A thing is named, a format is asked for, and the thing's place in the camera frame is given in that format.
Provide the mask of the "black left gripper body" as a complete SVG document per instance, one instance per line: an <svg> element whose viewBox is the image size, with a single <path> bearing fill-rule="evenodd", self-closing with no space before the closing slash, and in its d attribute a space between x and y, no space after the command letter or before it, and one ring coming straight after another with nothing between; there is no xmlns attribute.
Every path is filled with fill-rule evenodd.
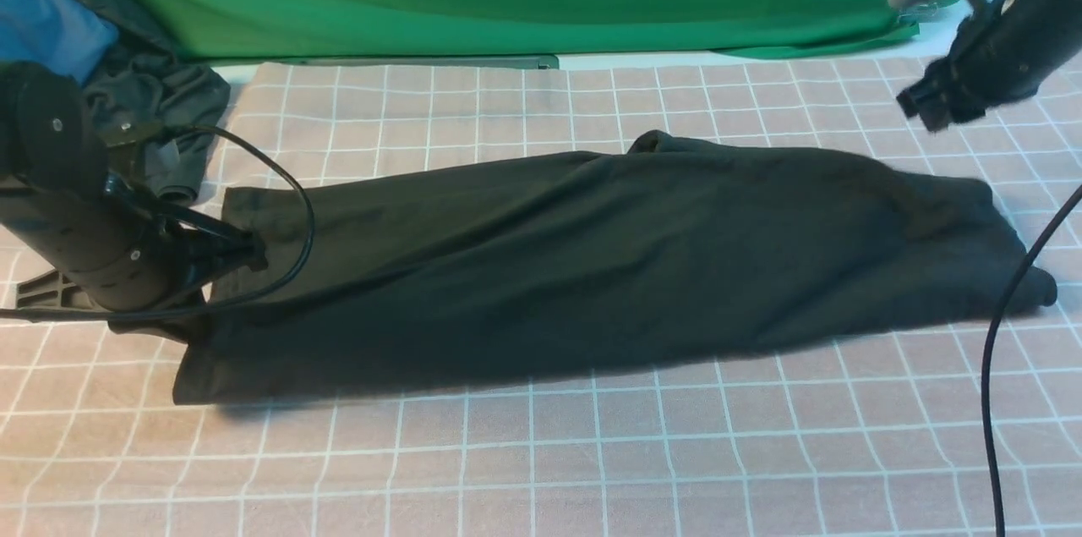
<svg viewBox="0 0 1082 537"><path fill-rule="evenodd" d="M24 220L15 232L51 265L17 286L17 319L103 320L115 332L150 326L179 342L204 331L204 284L228 274L217 271L211 244L248 233L209 217L188 230L170 217L131 213Z"/></svg>

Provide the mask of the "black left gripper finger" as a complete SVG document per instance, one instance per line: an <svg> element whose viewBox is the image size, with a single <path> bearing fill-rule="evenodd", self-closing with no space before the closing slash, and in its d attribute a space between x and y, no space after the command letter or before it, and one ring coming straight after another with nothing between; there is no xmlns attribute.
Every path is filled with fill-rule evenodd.
<svg viewBox="0 0 1082 537"><path fill-rule="evenodd" d="M241 268L259 272L268 266L265 244L258 233L237 233L216 238L211 247L213 263L219 272Z"/></svg>

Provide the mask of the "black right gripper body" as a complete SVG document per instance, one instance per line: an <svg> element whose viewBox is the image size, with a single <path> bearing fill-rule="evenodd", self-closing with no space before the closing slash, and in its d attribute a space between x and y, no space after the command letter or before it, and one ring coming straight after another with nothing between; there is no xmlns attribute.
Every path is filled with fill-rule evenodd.
<svg viewBox="0 0 1082 537"><path fill-rule="evenodd" d="M988 21L963 21L949 52L932 60L922 78L905 87L896 95L905 118L916 118L931 134L938 134L951 125L969 123L986 113L1005 104L1005 100L989 91L991 74L986 64L971 71L964 66L967 56L978 53L978 41L988 32Z"/></svg>

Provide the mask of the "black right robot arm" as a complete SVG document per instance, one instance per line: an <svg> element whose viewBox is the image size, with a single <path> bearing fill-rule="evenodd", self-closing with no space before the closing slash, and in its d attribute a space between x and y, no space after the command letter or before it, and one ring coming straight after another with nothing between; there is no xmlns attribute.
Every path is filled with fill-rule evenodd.
<svg viewBox="0 0 1082 537"><path fill-rule="evenodd" d="M934 0L888 0L907 10ZM1052 73L1081 45L1081 0L966 0L944 57L897 95L906 118L928 132L984 118L986 113L1035 96Z"/></svg>

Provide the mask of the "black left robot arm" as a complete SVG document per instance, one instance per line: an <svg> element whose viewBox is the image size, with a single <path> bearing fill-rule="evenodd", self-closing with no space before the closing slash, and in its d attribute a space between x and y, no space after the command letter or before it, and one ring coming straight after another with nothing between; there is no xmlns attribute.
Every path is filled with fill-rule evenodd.
<svg viewBox="0 0 1082 537"><path fill-rule="evenodd" d="M175 342L211 328L204 284L266 268L255 233L161 200L145 150L197 134L157 121L98 134L70 77L3 62L3 227L52 267L22 281L3 317L103 320Z"/></svg>

